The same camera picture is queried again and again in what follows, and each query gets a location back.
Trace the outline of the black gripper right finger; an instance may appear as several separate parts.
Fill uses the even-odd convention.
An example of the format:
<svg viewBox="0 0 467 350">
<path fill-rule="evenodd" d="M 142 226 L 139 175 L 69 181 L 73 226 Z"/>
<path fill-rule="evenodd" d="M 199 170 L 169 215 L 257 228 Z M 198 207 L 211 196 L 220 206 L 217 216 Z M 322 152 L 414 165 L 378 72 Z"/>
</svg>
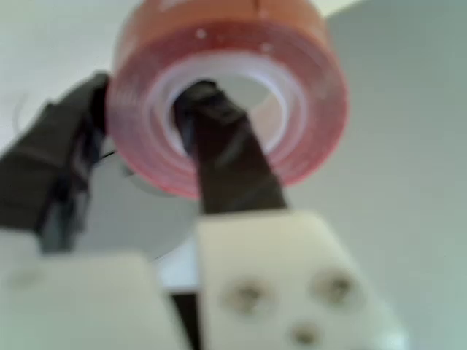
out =
<svg viewBox="0 0 467 350">
<path fill-rule="evenodd" d="M 409 348 L 331 226 L 289 207 L 243 108 L 201 80 L 173 112 L 200 193 L 202 348 Z"/>
</svg>

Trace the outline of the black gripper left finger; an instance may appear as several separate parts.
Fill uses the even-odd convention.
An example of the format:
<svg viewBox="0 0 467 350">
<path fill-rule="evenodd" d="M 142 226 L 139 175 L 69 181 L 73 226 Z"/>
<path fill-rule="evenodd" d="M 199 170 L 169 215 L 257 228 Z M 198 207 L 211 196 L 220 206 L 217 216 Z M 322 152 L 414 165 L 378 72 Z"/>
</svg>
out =
<svg viewBox="0 0 467 350">
<path fill-rule="evenodd" d="M 82 232 L 93 168 L 107 136 L 109 76 L 97 73 L 48 102 L 1 156 L 1 230 L 44 253 L 68 252 Z"/>
</svg>

